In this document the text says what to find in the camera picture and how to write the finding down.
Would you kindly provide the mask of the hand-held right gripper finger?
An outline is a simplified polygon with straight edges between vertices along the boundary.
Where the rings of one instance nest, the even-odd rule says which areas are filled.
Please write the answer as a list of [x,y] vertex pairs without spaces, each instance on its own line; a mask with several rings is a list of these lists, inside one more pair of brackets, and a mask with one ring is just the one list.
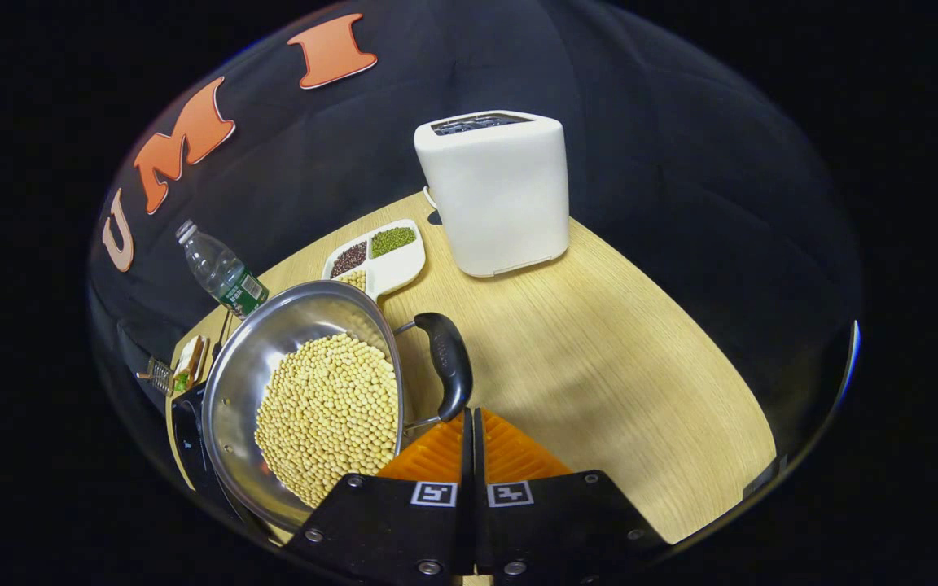
[[445,427],[457,481],[347,474],[287,542],[287,556],[338,584],[461,583],[474,556],[471,411]]
[[473,412],[474,566],[495,584],[633,584],[665,540],[601,470],[498,482]]

